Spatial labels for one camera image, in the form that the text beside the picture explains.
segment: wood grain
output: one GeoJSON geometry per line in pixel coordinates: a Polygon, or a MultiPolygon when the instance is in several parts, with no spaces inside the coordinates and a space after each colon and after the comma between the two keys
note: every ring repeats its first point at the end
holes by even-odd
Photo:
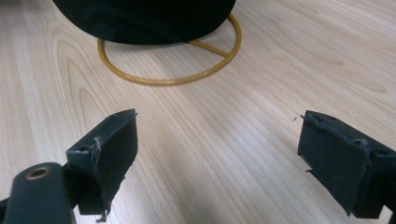
{"type": "MultiPolygon", "coordinates": [[[[49,0],[0,0],[0,198],[13,177],[64,152],[106,116],[135,108],[139,154],[108,223],[387,223],[348,217],[296,154],[305,110],[396,149],[396,3],[238,1],[241,49],[183,86],[126,82],[96,39],[49,0]]],[[[203,42],[230,49],[224,22],[203,42]]],[[[141,77],[181,77],[221,58],[193,46],[106,44],[141,77]]],[[[93,223],[82,217],[78,223],[93,223]]]]}

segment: clamp jaw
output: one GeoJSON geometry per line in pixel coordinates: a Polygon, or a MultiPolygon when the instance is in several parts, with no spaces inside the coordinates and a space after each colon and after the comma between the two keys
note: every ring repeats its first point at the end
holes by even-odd
{"type": "Polygon", "coordinates": [[[66,151],[68,163],[46,162],[14,178],[11,195],[0,202],[0,223],[75,223],[72,209],[102,215],[137,154],[136,113],[113,114],[66,151]]]}
{"type": "MultiPolygon", "coordinates": [[[[298,155],[348,215],[396,211],[396,152],[343,121],[306,111],[298,155]]],[[[396,223],[394,217],[390,223],[396,223]]]]}

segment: black object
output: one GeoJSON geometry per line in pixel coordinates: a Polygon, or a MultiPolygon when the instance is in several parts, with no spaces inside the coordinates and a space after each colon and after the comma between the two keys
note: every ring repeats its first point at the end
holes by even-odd
{"type": "Polygon", "coordinates": [[[113,42],[156,45],[190,41],[216,30],[235,0],[53,0],[90,35],[113,42]]]}
{"type": "Polygon", "coordinates": [[[347,214],[396,211],[396,152],[343,121],[306,111],[298,154],[347,214]]]}
{"type": "Polygon", "coordinates": [[[11,196],[0,202],[0,223],[74,223],[72,209],[103,215],[137,154],[136,113],[126,110],[102,121],[67,150],[68,163],[32,166],[18,174],[11,196]]]}

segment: wooden table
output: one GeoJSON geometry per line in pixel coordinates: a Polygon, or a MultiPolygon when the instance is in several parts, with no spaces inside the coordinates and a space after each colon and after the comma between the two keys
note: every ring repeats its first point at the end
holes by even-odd
{"type": "MultiPolygon", "coordinates": [[[[102,119],[135,108],[139,153],[108,223],[387,223],[387,209],[379,220],[348,217],[296,151],[305,110],[396,149],[395,12],[393,0],[238,0],[234,60],[201,81],[154,88],[114,76],[96,38],[50,0],[0,0],[0,198],[23,169],[66,163],[102,119]]],[[[233,27],[202,41],[229,50],[233,27]]],[[[186,44],[106,51],[153,78],[221,60],[186,44]]]]}

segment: wire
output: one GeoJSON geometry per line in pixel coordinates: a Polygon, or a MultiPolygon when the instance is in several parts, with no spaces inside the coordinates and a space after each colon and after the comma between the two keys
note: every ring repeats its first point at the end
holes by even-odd
{"type": "Polygon", "coordinates": [[[233,27],[235,29],[235,34],[236,34],[236,40],[235,44],[233,46],[233,49],[230,52],[226,52],[221,49],[216,49],[212,46],[209,46],[207,44],[198,42],[198,41],[191,41],[190,44],[197,46],[202,49],[209,50],[211,52],[217,53],[221,56],[224,56],[224,59],[219,62],[218,64],[214,65],[213,67],[205,70],[204,72],[200,72],[198,74],[189,76],[189,77],[179,77],[179,78],[174,78],[174,79],[150,79],[150,78],[144,78],[144,77],[135,77],[129,74],[126,74],[122,72],[120,69],[115,67],[110,60],[107,58],[106,53],[105,53],[105,40],[103,39],[98,39],[97,42],[97,48],[98,48],[98,53],[99,56],[102,60],[102,62],[105,64],[105,66],[114,74],[117,76],[137,83],[141,85],[148,85],[148,86],[174,86],[174,85],[181,85],[181,84],[186,84],[190,83],[193,81],[197,81],[199,79],[202,79],[204,77],[208,77],[216,72],[218,72],[221,68],[223,68],[225,65],[227,65],[233,57],[236,55],[238,52],[240,46],[241,46],[241,40],[242,40],[242,31],[241,27],[239,26],[238,20],[233,16],[230,15],[228,17],[228,20],[233,24],[233,27]]]}

